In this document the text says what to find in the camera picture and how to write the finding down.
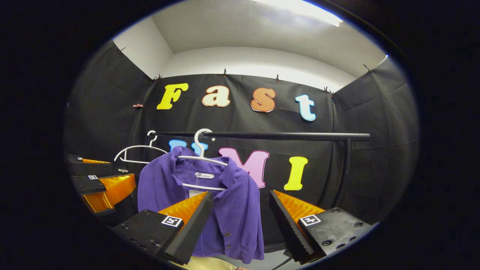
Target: white ceiling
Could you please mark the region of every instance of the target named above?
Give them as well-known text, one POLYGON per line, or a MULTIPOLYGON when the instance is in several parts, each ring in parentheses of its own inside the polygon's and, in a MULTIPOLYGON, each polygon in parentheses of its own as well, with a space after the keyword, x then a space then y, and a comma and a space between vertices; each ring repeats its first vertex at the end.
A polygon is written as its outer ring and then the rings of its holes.
POLYGON ((387 53, 347 22, 334 27, 252 0, 186 0, 152 15, 173 53, 222 46, 277 49, 307 56, 354 77, 387 53))

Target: jacket sleeve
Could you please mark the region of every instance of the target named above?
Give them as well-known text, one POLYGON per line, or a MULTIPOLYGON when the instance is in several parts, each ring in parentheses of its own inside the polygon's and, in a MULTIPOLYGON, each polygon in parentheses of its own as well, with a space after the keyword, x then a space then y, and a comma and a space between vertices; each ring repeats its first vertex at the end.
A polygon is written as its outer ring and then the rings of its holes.
POLYGON ((142 171, 140 172, 140 177, 137 187, 137 206, 138 212, 141 212, 145 209, 151 211, 160 211, 160 207, 156 205, 155 198, 155 189, 154 186, 154 163, 150 162, 147 164, 142 171))
POLYGON ((224 236, 225 255, 249 264, 252 259, 264 258, 264 242, 260 219, 260 191, 249 175, 245 178, 230 189, 231 194, 228 197, 232 202, 223 209, 227 212, 217 213, 217 218, 221 215, 228 217, 219 222, 224 236))

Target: jacket collar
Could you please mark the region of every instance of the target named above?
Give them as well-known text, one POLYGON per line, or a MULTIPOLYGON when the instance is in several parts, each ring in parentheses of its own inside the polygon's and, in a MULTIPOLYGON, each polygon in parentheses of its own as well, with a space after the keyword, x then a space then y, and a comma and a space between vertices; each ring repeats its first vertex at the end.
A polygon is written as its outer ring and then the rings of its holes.
MULTIPOLYGON (((169 162, 170 171, 172 174, 175 173, 175 168, 177 166, 177 160, 179 159, 179 156, 198 157, 199 155, 195 154, 195 152, 183 146, 174 147, 170 152, 170 162, 169 162)), ((227 188, 230 188, 231 186, 233 186, 235 184, 235 171, 237 170, 237 164, 230 157, 218 157, 218 158, 212 158, 212 160, 221 161, 227 164, 227 166, 225 167, 221 175, 218 177, 218 179, 227 188)), ((207 163, 208 161, 197 160, 197 162, 207 163)))

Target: horizontal metal rod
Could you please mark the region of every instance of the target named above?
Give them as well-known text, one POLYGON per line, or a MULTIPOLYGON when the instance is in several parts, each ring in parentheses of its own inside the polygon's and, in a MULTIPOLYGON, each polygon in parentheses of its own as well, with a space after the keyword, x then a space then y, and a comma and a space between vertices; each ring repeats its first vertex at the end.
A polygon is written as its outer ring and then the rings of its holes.
MULTIPOLYGON (((195 132, 155 132, 150 135, 172 137, 193 137, 195 132)), ((369 141, 368 133, 310 133, 310 132, 205 132, 200 137, 262 140, 304 140, 304 141, 369 141)))

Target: black curtain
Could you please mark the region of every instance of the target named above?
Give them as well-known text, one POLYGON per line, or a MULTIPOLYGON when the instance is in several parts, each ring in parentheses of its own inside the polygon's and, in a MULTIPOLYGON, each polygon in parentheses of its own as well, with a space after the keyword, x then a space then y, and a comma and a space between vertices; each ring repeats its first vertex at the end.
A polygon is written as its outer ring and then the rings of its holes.
MULTIPOLYGON (((291 82, 277 82, 272 78, 227 74, 185 75, 154 80, 143 100, 144 107, 138 112, 134 121, 131 139, 128 145, 148 144, 153 136, 146 140, 147 132, 195 132, 209 128, 217 132, 332 132, 332 98, 325 91, 291 82), (172 102, 172 108, 157 110, 156 107, 165 93, 165 86, 170 84, 189 85, 181 92, 179 99, 172 102), (207 107, 202 104, 206 90, 211 86, 226 86, 229 89, 230 104, 220 108, 207 107), (260 87, 275 91, 275 108, 269 112, 253 111, 250 105, 253 92, 260 87), (313 122, 306 121, 300 114, 300 107, 295 97, 308 94, 314 100, 312 113, 316 114, 313 122)), ((183 140, 190 148, 193 138, 159 136, 153 146, 169 151, 171 139, 183 140)), ((330 167, 332 142, 313 141, 274 141, 252 139, 217 138, 215 142, 202 140, 208 144, 206 157, 219 156, 219 149, 230 147, 237 150, 240 160, 245 163, 250 154, 256 150, 268 152, 265 162, 263 181, 265 187, 260 189, 260 206, 262 227, 266 252, 284 249, 285 243, 280 229, 268 205, 269 191, 275 189, 312 204, 319 201, 326 183, 330 167), (298 191, 286 191, 291 164, 289 158, 301 156, 308 159, 304 167, 298 191)), ((128 156, 135 160, 150 161, 161 155, 152 149, 136 149, 128 156)), ((140 172, 143 165, 129 163, 128 169, 140 172)))
MULTIPOLYGON (((370 133, 352 142, 351 167, 335 205, 367 223, 383 221, 402 197, 419 154, 419 115, 407 78, 384 59, 333 94, 334 132, 370 133)), ((342 172, 344 144, 333 144, 320 206, 331 207, 342 172)))
POLYGON ((137 108, 150 79, 113 41, 92 56, 79 75, 64 118, 65 154, 113 161, 129 142, 137 108))

